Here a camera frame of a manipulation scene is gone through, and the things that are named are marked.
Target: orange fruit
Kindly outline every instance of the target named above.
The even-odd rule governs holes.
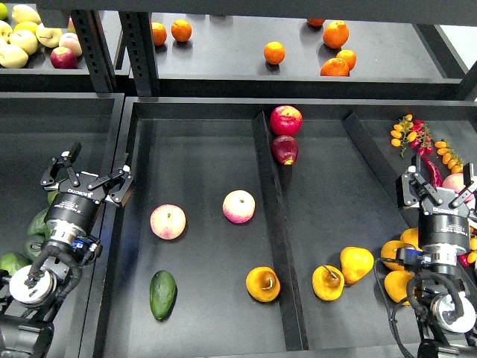
[[[278,65],[285,58],[285,48],[281,43],[274,41],[265,46],[263,55],[269,64]]]
[[[412,245],[399,240],[391,240],[386,242],[381,249],[381,257],[386,257],[388,259],[395,260],[396,253],[398,248],[409,248]],[[397,263],[384,263],[388,269],[393,271],[404,271],[404,266],[398,265]]]
[[[341,58],[327,60],[320,71],[320,75],[322,76],[348,76],[349,74],[350,69],[348,64]]]
[[[351,50],[341,50],[336,55],[336,58],[341,58],[345,60],[348,64],[350,71],[355,68],[356,65],[356,54]]]
[[[311,26],[321,26],[326,20],[325,19],[307,19],[306,21]]]
[[[350,30],[346,22],[336,20],[330,22],[323,32],[323,41],[330,48],[340,48],[348,41]]]
[[[408,296],[406,286],[413,275],[407,271],[392,271],[385,278],[385,289],[391,299],[398,303],[404,297]]]
[[[185,43],[191,38],[192,26],[186,20],[177,20],[172,24],[171,34],[180,43]]]
[[[167,31],[164,25],[160,22],[152,22],[151,28],[154,45],[161,46],[165,42],[165,39],[167,39]]]

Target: green fruit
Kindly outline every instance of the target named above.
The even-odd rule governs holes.
[[[52,230],[46,226],[45,224],[45,216],[48,212],[49,207],[37,213],[37,215],[33,218],[28,227],[27,235],[41,235],[44,236],[46,239],[49,239]]]
[[[23,244],[23,254],[30,260],[34,261],[42,250],[42,244],[45,237],[41,235],[29,236]]]
[[[155,319],[164,319],[171,311],[176,295],[176,281],[167,271],[158,271],[149,286],[149,304]]]
[[[0,257],[0,270],[8,271],[10,276],[13,276],[15,272],[28,265],[30,265],[30,261],[22,254],[17,254],[16,252],[7,252]]]
[[[8,9],[3,2],[0,2],[0,20],[5,20],[8,17]]]
[[[48,192],[48,204],[51,205],[51,203],[53,202],[53,200],[56,198],[57,195],[58,195],[57,190],[53,190],[52,192]]]

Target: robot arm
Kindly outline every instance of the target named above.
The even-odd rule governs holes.
[[[117,207],[126,204],[133,189],[128,166],[99,177],[76,172],[73,163],[81,150],[75,143],[70,151],[48,162],[40,185],[58,190],[45,216],[51,229],[31,266],[9,277],[0,272],[0,289],[8,286],[0,299],[0,356],[44,357],[53,338],[53,320],[66,296],[80,283],[82,267],[101,255],[101,243],[91,231],[104,203]],[[61,169],[68,175],[57,181]],[[22,317],[7,314],[15,302],[27,310]]]
[[[419,173],[418,160],[397,180],[399,208],[419,211],[418,242],[422,252],[410,248],[397,252],[397,263],[415,273],[406,292],[420,330],[418,357],[459,355],[446,334],[464,333],[466,338],[474,334],[476,309],[466,298],[457,270],[457,256],[470,250],[468,219],[475,208],[469,208],[464,201],[477,189],[472,164],[464,167],[464,183],[466,187],[458,194],[451,189],[434,188]]]

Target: red chili pepper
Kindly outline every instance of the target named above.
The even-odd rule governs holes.
[[[457,260],[459,260],[459,262],[461,263],[461,265],[463,267],[469,267],[469,261],[467,261],[467,255],[464,254],[464,255],[460,255],[460,256],[457,256]]]
[[[420,147],[419,149],[417,149],[417,153],[420,155],[421,159],[426,164],[427,170],[431,175],[431,185],[434,188],[442,186],[442,177],[440,176],[439,169],[428,157],[426,157],[426,155],[424,154],[425,150],[425,148]]]

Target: brown stem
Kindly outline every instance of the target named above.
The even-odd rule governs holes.
[[[271,289],[275,283],[275,277],[269,272],[266,273],[262,278],[262,285],[265,285],[267,283],[268,283],[268,287],[262,287],[262,289]]]
[[[331,271],[328,267],[326,267],[326,265],[322,265],[327,271],[328,273],[331,275],[333,281],[339,281],[340,278],[338,276],[336,276],[336,273]]]

